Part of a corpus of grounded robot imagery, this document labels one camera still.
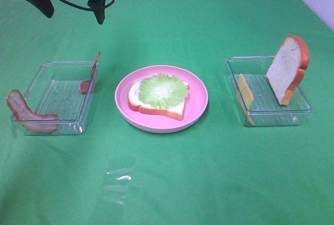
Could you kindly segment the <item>bread slice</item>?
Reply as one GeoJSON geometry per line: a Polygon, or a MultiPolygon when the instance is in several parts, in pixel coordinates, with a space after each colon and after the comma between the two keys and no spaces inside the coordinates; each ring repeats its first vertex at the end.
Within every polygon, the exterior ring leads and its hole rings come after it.
{"type": "Polygon", "coordinates": [[[149,115],[163,115],[178,121],[183,120],[184,112],[186,108],[186,97],[181,103],[176,106],[173,106],[169,109],[160,110],[159,108],[153,108],[149,104],[144,104],[139,100],[139,87],[142,79],[134,82],[128,92],[128,106],[132,111],[140,112],[142,114],[149,115]]]}
{"type": "Polygon", "coordinates": [[[310,53],[306,42],[296,35],[287,36],[266,73],[280,105],[289,105],[309,62],[310,53]]]}

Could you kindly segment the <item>curved bacon strip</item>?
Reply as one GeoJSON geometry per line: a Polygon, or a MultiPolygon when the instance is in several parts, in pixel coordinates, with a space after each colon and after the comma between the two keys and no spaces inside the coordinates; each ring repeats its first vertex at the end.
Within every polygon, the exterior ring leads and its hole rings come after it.
{"type": "Polygon", "coordinates": [[[40,123],[41,121],[57,121],[57,114],[38,114],[33,112],[27,105],[26,100],[23,98],[21,92],[17,89],[13,89],[6,97],[6,102],[11,109],[15,119],[17,121],[28,121],[29,123],[23,124],[26,129],[35,133],[51,133],[58,127],[56,123],[40,123]]]}

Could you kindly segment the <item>clear plastic container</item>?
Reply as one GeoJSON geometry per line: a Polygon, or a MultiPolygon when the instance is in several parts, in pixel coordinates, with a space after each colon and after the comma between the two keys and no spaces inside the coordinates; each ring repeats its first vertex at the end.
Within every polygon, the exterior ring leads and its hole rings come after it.
{"type": "MultiPolygon", "coordinates": [[[[40,66],[23,98],[35,113],[57,114],[57,121],[40,123],[56,123],[58,127],[51,133],[35,133],[24,127],[26,135],[79,135],[86,130],[98,95],[98,67],[87,93],[80,93],[80,84],[90,79],[93,65],[94,62],[51,62],[40,66]]],[[[11,121],[29,123],[17,121],[14,116],[11,121]]]]}
{"type": "Polygon", "coordinates": [[[245,56],[228,58],[227,81],[229,83],[236,108],[243,125],[246,125],[246,114],[238,101],[239,74],[243,74],[249,85],[254,101],[248,112],[255,126],[291,126],[304,122],[306,114],[311,112],[312,106],[299,87],[294,91],[289,105],[280,105],[272,90],[266,73],[273,56],[245,56]]]}

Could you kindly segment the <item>pink round plate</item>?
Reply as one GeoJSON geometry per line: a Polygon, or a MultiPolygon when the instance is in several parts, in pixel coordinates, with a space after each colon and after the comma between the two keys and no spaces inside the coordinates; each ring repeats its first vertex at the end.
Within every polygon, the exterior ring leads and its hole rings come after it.
{"type": "Polygon", "coordinates": [[[171,65],[154,65],[135,70],[125,76],[115,90],[115,103],[123,118],[131,125],[152,133],[173,133],[193,125],[200,119],[208,104],[208,91],[203,81],[192,72],[171,65]],[[190,85],[186,99],[184,119],[181,121],[163,116],[149,115],[132,111],[128,106],[128,92],[131,85],[139,79],[158,73],[176,75],[190,85]]]}

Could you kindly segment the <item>green tablecloth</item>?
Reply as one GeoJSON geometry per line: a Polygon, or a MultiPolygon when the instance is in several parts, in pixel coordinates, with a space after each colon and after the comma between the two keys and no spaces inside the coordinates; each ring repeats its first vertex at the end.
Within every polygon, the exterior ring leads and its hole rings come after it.
{"type": "Polygon", "coordinates": [[[48,19],[1,0],[1,224],[333,224],[333,31],[301,0],[115,0],[94,15],[53,1],[48,19]],[[299,126],[245,127],[226,59],[273,55],[289,34],[308,44],[301,87],[313,111],[299,126]],[[86,131],[26,136],[6,95],[42,63],[91,61],[98,95],[86,131]],[[202,118],[174,134],[128,124],[119,81],[149,65],[200,77],[202,118]],[[135,158],[124,205],[100,198],[114,157],[135,158]]]}

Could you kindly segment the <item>yellow cheese slice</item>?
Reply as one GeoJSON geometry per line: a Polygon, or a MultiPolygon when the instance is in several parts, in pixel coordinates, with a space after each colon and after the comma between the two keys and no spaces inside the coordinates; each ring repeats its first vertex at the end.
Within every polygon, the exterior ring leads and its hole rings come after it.
{"type": "Polygon", "coordinates": [[[240,94],[238,95],[238,101],[241,104],[243,112],[246,114],[246,125],[255,126],[252,117],[248,113],[254,101],[254,96],[243,74],[239,74],[237,85],[240,91],[240,94]]]}

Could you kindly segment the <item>straight ham strip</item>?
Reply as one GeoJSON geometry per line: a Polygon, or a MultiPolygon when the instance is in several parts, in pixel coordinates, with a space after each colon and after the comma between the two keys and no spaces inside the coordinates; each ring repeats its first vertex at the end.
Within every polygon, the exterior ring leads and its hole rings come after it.
{"type": "Polygon", "coordinates": [[[96,58],[95,58],[95,61],[94,61],[94,65],[93,65],[93,67],[91,69],[91,72],[90,72],[90,79],[89,80],[84,80],[80,84],[80,93],[81,94],[85,94],[89,90],[90,84],[91,84],[92,79],[93,79],[93,75],[96,72],[96,69],[97,69],[97,66],[98,66],[100,55],[101,55],[101,52],[99,51],[97,53],[97,55],[96,55],[96,58]]]}

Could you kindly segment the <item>left clear plastic container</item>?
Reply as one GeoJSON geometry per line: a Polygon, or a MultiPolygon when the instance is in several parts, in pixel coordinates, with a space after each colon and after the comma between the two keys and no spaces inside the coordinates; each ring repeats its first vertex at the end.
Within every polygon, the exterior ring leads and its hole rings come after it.
{"type": "MultiPolygon", "coordinates": [[[[98,67],[87,93],[80,93],[80,84],[90,79],[93,65],[94,62],[51,62],[40,66],[23,98],[35,113],[57,114],[57,121],[40,123],[56,123],[58,127],[51,133],[35,133],[24,127],[26,135],[79,135],[86,130],[98,95],[98,67]]],[[[14,116],[11,121],[29,123],[17,121],[14,116]]]]}

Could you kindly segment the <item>green lettuce leaf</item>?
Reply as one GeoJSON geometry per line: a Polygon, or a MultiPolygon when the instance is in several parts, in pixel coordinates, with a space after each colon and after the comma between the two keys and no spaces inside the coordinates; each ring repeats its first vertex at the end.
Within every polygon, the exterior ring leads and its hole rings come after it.
{"type": "Polygon", "coordinates": [[[180,77],[159,73],[141,81],[138,98],[144,104],[165,110],[182,103],[188,94],[188,84],[180,77]]]}

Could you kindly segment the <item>right clear plastic container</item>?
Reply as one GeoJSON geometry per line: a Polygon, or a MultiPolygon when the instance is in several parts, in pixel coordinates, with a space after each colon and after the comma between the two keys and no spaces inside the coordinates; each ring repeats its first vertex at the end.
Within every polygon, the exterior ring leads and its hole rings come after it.
{"type": "Polygon", "coordinates": [[[266,73],[273,56],[245,56],[228,58],[227,81],[229,83],[236,108],[243,125],[246,125],[246,114],[238,101],[239,74],[243,74],[249,85],[254,101],[248,112],[255,126],[291,126],[304,122],[306,114],[311,112],[312,106],[299,87],[294,91],[289,105],[280,105],[272,90],[266,73]]]}

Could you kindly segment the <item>clear plastic film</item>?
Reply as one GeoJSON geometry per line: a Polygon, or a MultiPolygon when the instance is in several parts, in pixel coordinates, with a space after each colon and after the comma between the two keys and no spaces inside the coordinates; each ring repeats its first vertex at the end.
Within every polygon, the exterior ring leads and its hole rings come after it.
{"type": "Polygon", "coordinates": [[[135,169],[135,158],[114,157],[104,171],[100,198],[106,203],[124,205],[135,169]]]}

